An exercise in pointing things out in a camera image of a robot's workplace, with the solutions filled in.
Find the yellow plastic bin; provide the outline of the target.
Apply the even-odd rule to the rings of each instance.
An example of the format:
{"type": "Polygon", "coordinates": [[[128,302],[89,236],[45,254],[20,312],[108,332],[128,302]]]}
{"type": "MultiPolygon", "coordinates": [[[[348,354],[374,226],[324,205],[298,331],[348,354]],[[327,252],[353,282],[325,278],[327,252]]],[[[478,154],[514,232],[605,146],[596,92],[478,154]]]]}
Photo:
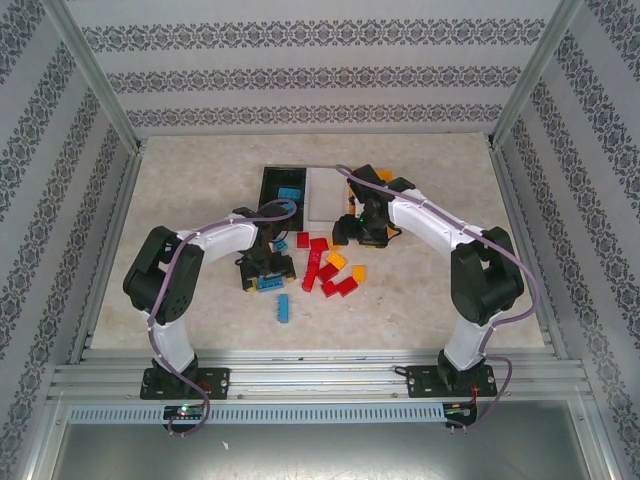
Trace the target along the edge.
{"type": "MultiPolygon", "coordinates": [[[[353,170],[351,175],[378,186],[385,186],[388,182],[393,180],[391,170],[374,169],[369,164],[353,170]]],[[[349,187],[349,213],[358,216],[363,212],[366,201],[370,197],[377,195],[378,192],[350,179],[347,180],[347,184],[349,187]]]]}

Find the white plastic bin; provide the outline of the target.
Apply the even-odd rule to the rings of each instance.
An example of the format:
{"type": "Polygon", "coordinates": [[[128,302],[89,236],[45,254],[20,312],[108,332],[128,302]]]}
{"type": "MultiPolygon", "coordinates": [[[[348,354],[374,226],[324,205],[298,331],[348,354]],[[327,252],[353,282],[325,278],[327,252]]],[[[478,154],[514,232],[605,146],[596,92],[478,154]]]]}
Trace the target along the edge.
{"type": "Polygon", "coordinates": [[[349,211],[347,178],[334,167],[306,169],[303,211],[304,229],[330,232],[349,211]]]}

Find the black plastic bin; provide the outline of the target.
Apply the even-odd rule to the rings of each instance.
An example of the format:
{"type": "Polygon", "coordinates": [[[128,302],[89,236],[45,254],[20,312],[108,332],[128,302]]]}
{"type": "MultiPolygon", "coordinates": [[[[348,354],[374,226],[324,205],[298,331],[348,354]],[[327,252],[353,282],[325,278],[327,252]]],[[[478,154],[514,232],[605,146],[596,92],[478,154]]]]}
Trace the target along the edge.
{"type": "Polygon", "coordinates": [[[296,232],[304,230],[304,204],[306,193],[306,169],[304,167],[266,166],[263,169],[261,191],[258,206],[279,198],[280,191],[296,190],[292,197],[297,206],[296,214],[291,221],[291,229],[296,232]]]}

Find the grey metal sheet panel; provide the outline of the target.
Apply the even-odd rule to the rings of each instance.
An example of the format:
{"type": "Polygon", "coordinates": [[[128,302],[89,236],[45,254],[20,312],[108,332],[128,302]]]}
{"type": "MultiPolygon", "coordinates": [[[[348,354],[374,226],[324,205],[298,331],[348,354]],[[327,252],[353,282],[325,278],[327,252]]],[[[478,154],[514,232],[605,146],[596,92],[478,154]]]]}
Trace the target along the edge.
{"type": "Polygon", "coordinates": [[[578,442],[513,430],[451,434],[430,424],[73,425],[54,480],[593,480],[578,442]]]}

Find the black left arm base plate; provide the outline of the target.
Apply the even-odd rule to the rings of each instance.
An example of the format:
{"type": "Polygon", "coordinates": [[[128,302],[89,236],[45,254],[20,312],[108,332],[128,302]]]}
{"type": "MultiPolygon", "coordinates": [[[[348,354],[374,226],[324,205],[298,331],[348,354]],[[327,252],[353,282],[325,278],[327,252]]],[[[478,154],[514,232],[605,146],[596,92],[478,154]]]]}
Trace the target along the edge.
{"type": "MultiPolygon", "coordinates": [[[[230,370],[226,368],[199,368],[192,380],[211,400],[226,400],[230,370]]],[[[140,387],[142,400],[197,400],[202,395],[163,368],[144,371],[140,387]]]]}

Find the aluminium mounting rail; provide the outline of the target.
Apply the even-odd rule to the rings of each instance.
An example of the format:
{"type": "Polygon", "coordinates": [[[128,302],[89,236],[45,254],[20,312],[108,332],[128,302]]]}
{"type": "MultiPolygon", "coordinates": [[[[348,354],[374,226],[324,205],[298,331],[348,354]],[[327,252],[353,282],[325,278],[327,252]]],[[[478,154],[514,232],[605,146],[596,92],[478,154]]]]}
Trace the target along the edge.
{"type": "MultiPolygon", "coordinates": [[[[204,367],[230,371],[230,401],[342,402],[406,400],[405,379],[396,368],[433,364],[428,350],[201,350],[204,367]]],[[[139,397],[150,364],[142,350],[84,352],[75,365],[54,368],[47,397],[68,403],[122,403],[139,397]]],[[[565,400],[593,393],[580,360],[563,359],[552,348],[495,353],[490,362],[508,400],[565,400]]]]}

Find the aluminium side rail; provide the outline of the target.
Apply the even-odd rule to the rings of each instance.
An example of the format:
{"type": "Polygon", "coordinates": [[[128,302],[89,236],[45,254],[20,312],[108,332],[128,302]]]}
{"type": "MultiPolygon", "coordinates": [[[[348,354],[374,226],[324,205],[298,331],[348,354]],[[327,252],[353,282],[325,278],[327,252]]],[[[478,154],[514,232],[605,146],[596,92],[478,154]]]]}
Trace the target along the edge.
{"type": "Polygon", "coordinates": [[[502,153],[494,148],[489,149],[489,155],[513,231],[515,245],[517,246],[521,260],[528,265],[534,279],[537,281],[539,295],[536,315],[540,329],[549,337],[549,341],[553,346],[553,351],[556,357],[560,360],[567,360],[570,356],[568,355],[562,340],[562,335],[544,285],[537,257],[535,255],[533,243],[520,208],[520,202],[516,195],[516,190],[513,186],[504,158],[502,153]]]}
{"type": "Polygon", "coordinates": [[[79,323],[68,351],[67,364],[74,365],[80,362],[85,350],[86,341],[93,335],[99,319],[100,309],[108,286],[146,145],[146,140],[140,143],[137,150],[131,154],[127,166],[123,169],[119,177],[116,196],[108,217],[107,229],[102,238],[100,254],[93,270],[87,296],[82,304],[79,323]]]}

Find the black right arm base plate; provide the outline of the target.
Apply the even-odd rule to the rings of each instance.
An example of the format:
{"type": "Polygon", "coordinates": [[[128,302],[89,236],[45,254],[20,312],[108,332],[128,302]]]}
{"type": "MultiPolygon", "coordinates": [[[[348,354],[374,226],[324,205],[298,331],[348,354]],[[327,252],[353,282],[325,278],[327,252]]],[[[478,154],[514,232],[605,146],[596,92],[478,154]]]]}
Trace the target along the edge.
{"type": "Polygon", "coordinates": [[[436,365],[407,366],[406,384],[410,398],[494,398],[498,389],[491,366],[476,365],[471,370],[454,372],[454,384],[449,388],[438,373],[436,365]]]}

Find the aluminium frame post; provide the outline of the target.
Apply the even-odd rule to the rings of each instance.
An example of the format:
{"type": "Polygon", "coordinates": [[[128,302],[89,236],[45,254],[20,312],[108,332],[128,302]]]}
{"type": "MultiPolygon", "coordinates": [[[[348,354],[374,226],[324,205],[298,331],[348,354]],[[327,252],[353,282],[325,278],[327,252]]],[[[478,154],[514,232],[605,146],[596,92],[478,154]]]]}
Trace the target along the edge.
{"type": "Polygon", "coordinates": [[[513,92],[504,105],[495,128],[488,136],[489,145],[493,150],[499,149],[504,144],[518,115],[582,4],[583,0],[559,1],[513,92]]]}
{"type": "Polygon", "coordinates": [[[84,33],[65,0],[39,0],[63,42],[74,57],[88,85],[129,153],[137,154],[142,140],[121,106],[84,33]]]}

